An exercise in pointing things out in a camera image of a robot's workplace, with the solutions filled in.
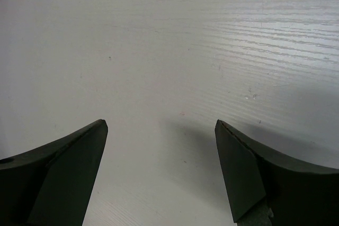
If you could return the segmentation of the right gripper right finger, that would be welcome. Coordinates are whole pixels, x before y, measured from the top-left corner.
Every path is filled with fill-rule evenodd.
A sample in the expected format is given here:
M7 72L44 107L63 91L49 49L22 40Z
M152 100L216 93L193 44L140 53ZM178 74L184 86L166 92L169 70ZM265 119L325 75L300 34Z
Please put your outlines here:
M218 120L216 145L237 225L338 225L338 170L283 154Z

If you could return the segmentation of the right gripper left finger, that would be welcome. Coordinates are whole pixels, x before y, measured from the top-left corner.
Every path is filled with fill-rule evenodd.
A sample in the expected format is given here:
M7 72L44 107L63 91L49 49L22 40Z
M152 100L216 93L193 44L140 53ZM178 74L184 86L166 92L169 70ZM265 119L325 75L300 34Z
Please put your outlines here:
M97 120L1 160L1 225L82 225L108 126Z

